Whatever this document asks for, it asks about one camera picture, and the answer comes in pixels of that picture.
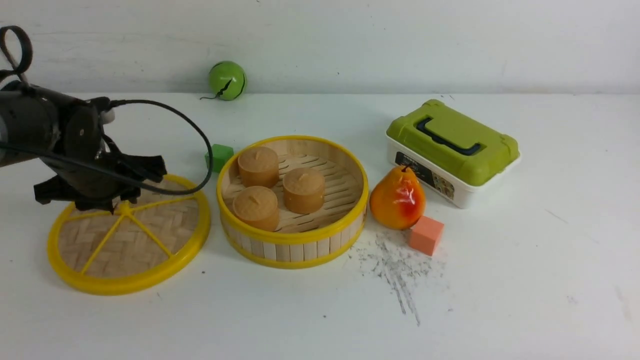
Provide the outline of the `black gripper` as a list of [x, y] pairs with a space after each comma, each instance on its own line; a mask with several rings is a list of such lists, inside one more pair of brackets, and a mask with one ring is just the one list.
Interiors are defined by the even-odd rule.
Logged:
[[[98, 108], [87, 101], [68, 98], [66, 101], [40, 98], [51, 120], [57, 121], [58, 137], [52, 150], [55, 155], [78, 162], [114, 170], [115, 161], [101, 157], [105, 150], [103, 127]], [[117, 155], [119, 169], [128, 177], [144, 182], [163, 181], [167, 175], [161, 155]], [[33, 186], [35, 201], [47, 205], [53, 201], [69, 202], [81, 212], [97, 210], [115, 213], [114, 200], [137, 203], [141, 189], [119, 184], [104, 173], [89, 170], [68, 162], [42, 158], [55, 176]]]

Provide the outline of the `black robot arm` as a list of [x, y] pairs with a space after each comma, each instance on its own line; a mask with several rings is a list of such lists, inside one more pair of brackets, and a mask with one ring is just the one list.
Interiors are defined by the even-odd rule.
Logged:
[[136, 203], [141, 182], [162, 182], [167, 174], [160, 155], [128, 155], [105, 134], [114, 120], [106, 96], [82, 100], [50, 89], [26, 88], [14, 80], [1, 89], [1, 166], [35, 159], [18, 148], [61, 157], [39, 159], [55, 176], [35, 184], [35, 200], [74, 203], [79, 211], [114, 212], [114, 200]]

